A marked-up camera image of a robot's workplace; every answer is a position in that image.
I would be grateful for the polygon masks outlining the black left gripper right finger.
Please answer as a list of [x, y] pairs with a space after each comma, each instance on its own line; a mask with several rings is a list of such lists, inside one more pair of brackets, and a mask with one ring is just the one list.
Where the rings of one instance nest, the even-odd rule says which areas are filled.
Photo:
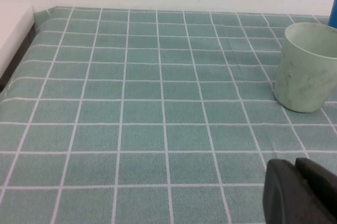
[[330, 223], [336, 223], [336, 175], [307, 158], [297, 158], [295, 168], [309, 186], [324, 216]]

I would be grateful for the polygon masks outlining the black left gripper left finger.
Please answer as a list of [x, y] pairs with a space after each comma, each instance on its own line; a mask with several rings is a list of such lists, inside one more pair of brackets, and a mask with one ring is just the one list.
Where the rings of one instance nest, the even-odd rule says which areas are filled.
[[314, 223], [313, 191], [289, 161], [268, 161], [262, 203], [266, 223]]

